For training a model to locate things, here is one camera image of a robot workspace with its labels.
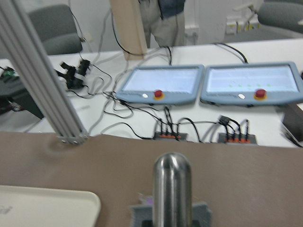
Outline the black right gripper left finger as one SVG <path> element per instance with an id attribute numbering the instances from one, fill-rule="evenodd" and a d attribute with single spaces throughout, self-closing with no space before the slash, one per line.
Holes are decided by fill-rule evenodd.
<path id="1" fill-rule="evenodd" d="M 153 227 L 152 220 L 143 220 L 141 223 L 141 227 Z"/>

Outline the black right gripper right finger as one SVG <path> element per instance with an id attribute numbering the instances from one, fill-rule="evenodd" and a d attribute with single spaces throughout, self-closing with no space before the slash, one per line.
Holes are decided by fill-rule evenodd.
<path id="1" fill-rule="evenodd" d="M 192 220 L 191 227 L 201 227 L 201 224 L 198 220 Z"/>

